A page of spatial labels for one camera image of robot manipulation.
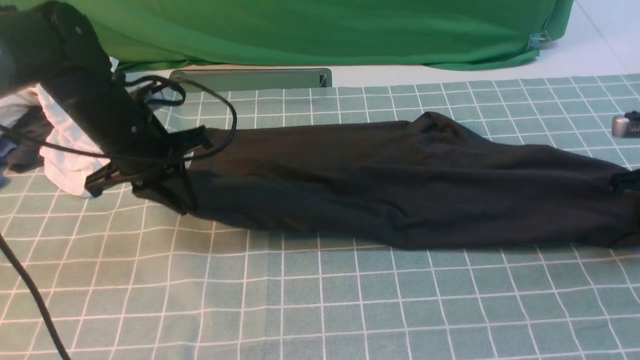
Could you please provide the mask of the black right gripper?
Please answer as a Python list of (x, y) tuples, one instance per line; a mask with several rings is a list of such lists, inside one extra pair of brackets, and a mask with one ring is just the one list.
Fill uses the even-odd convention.
[(640, 193), (640, 169), (615, 173), (611, 176), (608, 187), (615, 195)]

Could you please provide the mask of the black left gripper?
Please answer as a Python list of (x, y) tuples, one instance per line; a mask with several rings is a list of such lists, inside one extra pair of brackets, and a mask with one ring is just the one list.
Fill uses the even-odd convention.
[(142, 178), (180, 178), (185, 155), (214, 146), (205, 125), (169, 133), (125, 86), (87, 70), (44, 80), (39, 100), (54, 126), (48, 150), (109, 161), (86, 177), (84, 189), (92, 198)]

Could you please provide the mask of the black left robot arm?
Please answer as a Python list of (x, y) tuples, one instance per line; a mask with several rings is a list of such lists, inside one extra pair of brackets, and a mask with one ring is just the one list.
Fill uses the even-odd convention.
[(161, 93), (169, 88), (184, 97), (183, 87), (157, 75), (128, 81), (117, 64), (70, 4), (1, 9), (1, 96), (26, 100), (34, 93), (52, 125), (37, 141), (46, 178), (80, 198), (130, 183), (137, 198), (193, 208), (185, 155), (212, 148), (206, 128), (168, 132), (153, 107), (182, 105)]

